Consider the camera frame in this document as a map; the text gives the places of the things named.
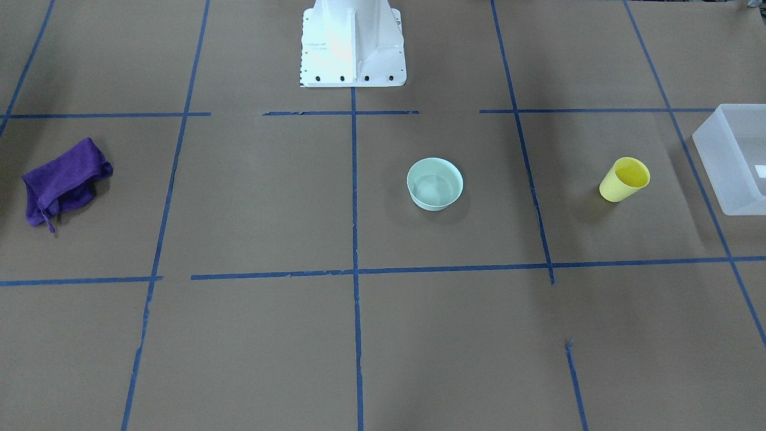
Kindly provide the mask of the yellow plastic cup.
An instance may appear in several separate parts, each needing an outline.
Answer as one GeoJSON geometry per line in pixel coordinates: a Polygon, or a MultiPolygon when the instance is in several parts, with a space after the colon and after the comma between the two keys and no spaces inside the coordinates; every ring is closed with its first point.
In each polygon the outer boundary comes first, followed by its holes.
{"type": "Polygon", "coordinates": [[[651,173],[639,159],[617,159],[602,179],[598,191],[602,198],[617,204],[649,184],[651,173]]]}

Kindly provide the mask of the purple microfiber cloth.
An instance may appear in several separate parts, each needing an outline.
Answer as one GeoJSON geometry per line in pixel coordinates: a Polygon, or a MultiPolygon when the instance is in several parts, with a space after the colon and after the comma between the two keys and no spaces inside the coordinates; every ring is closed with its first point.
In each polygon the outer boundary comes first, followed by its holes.
{"type": "Polygon", "coordinates": [[[85,207],[96,197],[94,183],[112,174],[112,164],[93,140],[80,140],[63,155],[22,175],[27,223],[45,224],[54,233],[52,219],[85,207]]]}

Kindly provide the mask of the mint green bowl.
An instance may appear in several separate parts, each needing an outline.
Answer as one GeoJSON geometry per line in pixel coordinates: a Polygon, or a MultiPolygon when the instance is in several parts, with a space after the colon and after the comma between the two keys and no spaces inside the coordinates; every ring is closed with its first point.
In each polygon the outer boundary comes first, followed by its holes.
{"type": "Polygon", "coordinates": [[[413,203],[429,212],[454,204],[463,192],[463,175],[450,161],[427,157],[411,166],[406,186],[413,203]]]}

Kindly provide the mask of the clear plastic storage bin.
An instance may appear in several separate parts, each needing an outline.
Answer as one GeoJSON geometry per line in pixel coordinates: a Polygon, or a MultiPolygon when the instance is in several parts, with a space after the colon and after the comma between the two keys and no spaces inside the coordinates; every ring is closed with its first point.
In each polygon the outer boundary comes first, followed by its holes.
{"type": "Polygon", "coordinates": [[[720,104],[692,139],[722,212],[763,216],[764,104],[720,104]]]}

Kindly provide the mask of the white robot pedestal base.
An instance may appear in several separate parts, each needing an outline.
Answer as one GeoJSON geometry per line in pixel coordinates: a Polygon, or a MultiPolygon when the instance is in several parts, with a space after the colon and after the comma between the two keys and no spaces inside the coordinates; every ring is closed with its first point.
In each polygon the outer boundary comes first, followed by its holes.
{"type": "Polygon", "coordinates": [[[388,1],[316,1],[303,12],[301,87],[400,87],[402,15],[388,1]]]}

